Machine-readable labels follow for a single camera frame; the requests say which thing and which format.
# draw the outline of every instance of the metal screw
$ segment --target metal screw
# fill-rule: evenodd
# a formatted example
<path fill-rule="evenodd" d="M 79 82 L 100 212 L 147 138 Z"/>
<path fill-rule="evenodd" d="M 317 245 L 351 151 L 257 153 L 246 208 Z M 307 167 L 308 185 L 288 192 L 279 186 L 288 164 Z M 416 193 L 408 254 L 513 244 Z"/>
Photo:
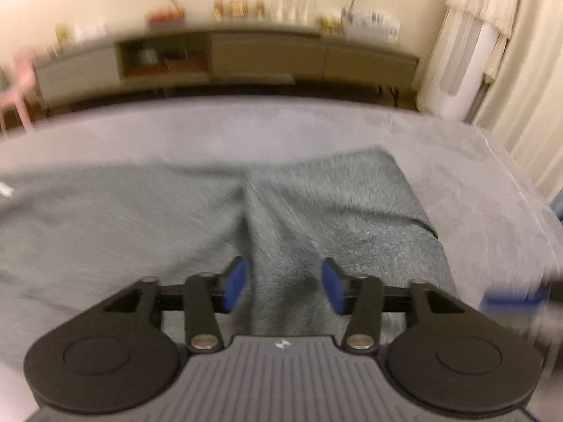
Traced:
<path fill-rule="evenodd" d="M 215 335 L 202 334 L 195 335 L 190 341 L 191 345 L 200 351 L 208 351 L 219 344 L 219 340 Z"/>
<path fill-rule="evenodd" d="M 352 349 L 369 349 L 375 344 L 375 340 L 369 335 L 356 333 L 354 335 L 350 335 L 346 340 L 346 343 Z"/>

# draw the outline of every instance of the gray ribbed plate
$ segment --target gray ribbed plate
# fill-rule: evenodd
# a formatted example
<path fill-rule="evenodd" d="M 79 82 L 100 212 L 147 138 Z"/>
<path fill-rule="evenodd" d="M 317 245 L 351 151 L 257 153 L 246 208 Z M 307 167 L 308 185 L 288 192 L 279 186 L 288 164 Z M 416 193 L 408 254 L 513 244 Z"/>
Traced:
<path fill-rule="evenodd" d="M 443 422 L 399 395 L 374 360 L 340 351 L 329 337 L 235 337 L 225 351 L 193 357 L 150 403 L 107 416 L 50 408 L 30 422 Z M 522 411 L 495 422 L 529 422 Z"/>

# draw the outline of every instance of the dark floor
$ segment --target dark floor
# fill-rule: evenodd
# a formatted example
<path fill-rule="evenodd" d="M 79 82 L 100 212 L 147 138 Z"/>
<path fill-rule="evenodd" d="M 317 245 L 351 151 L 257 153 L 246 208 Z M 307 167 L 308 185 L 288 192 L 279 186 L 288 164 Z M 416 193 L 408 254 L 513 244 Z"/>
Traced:
<path fill-rule="evenodd" d="M 394 97 L 394 91 L 382 88 L 356 87 L 343 84 L 297 83 L 295 85 L 205 85 L 200 87 L 159 89 L 154 91 L 133 92 L 109 97 L 95 98 L 73 103 L 68 106 L 49 109 L 47 112 L 38 104 L 29 106 L 32 121 L 45 119 L 55 115 L 67 114 L 72 111 L 98 108 L 111 104 L 131 103 L 148 100 L 165 100 L 175 97 L 214 97 L 224 95 L 274 95 L 285 97 L 313 97 L 332 100 L 353 101 L 359 103 L 380 104 L 416 111 L 415 93 L 400 91 Z M 6 126 L 21 126 L 15 112 L 6 112 Z"/>

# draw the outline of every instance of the folded garment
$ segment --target folded garment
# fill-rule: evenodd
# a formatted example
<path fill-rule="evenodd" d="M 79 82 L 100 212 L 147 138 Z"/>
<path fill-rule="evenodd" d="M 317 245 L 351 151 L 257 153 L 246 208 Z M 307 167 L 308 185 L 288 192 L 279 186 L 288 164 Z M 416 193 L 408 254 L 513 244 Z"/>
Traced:
<path fill-rule="evenodd" d="M 288 166 L 152 164 L 57 168 L 1 176 L 0 360 L 20 367 L 40 335 L 148 275 L 163 284 L 254 261 L 233 334 L 341 337 L 346 319 L 323 295 L 320 262 L 455 294 L 436 232 L 382 150 Z M 402 329 L 384 319 L 382 338 Z M 183 341 L 180 313 L 164 331 Z"/>

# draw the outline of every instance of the cabinet drawer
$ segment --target cabinet drawer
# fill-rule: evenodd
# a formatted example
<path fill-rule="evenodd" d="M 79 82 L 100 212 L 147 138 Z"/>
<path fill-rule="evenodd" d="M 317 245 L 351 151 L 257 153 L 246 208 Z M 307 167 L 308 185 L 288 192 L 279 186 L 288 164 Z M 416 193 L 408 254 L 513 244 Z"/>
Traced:
<path fill-rule="evenodd" d="M 290 74 L 321 79 L 327 47 L 291 35 L 212 35 L 213 73 Z"/>
<path fill-rule="evenodd" d="M 36 76 L 41 95 L 47 102 L 119 86 L 115 48 L 105 47 L 55 59 L 37 68 Z"/>
<path fill-rule="evenodd" d="M 417 60 L 357 47 L 328 46 L 324 79 L 342 83 L 408 88 Z"/>

